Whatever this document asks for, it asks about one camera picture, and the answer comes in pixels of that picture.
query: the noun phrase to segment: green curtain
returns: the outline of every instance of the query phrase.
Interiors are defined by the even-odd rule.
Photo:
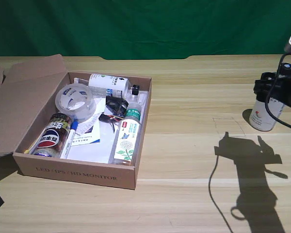
[[[0,56],[282,53],[291,0],[0,0]]]

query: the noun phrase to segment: clear tape roll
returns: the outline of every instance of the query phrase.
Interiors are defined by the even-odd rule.
[[[61,113],[79,123],[88,120],[96,109],[90,88],[80,83],[62,88],[56,95],[55,104]]]

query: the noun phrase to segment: wooden table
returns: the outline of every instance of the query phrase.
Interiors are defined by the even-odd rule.
[[[136,190],[25,177],[2,158],[0,233],[230,232],[209,193],[217,160],[210,190],[233,232],[291,233],[291,130],[259,132],[245,120],[254,80],[279,57],[65,57],[68,70],[153,77]],[[0,66],[28,59],[0,57]],[[281,119],[291,123],[290,108]]]

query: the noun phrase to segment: plastic bottle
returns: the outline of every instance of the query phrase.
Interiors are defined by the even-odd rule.
[[[291,75],[291,64],[283,63],[279,72],[279,79]],[[266,96],[267,94],[265,93],[257,94],[257,101],[249,117],[250,125],[260,131],[270,131],[276,124],[276,121],[267,113],[265,109]],[[285,105],[282,102],[276,100],[276,98],[271,97],[268,103],[268,107],[273,115],[278,118],[282,113]]]
[[[137,102],[139,86],[134,85],[132,101],[129,103],[126,116],[119,122],[109,163],[133,165],[137,139],[140,134],[141,105]]]

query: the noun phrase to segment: marker pen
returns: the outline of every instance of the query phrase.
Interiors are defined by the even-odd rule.
[[[70,150],[70,147],[71,147],[71,144],[72,144],[72,141],[73,141],[73,137],[74,137],[74,134],[76,133],[76,130],[78,128],[78,122],[77,121],[74,121],[71,125],[71,129],[70,129],[70,132],[68,134],[68,138],[65,142],[65,145],[63,147],[63,150],[60,154],[60,158],[61,159],[66,159],[68,154],[69,154],[69,150]]]

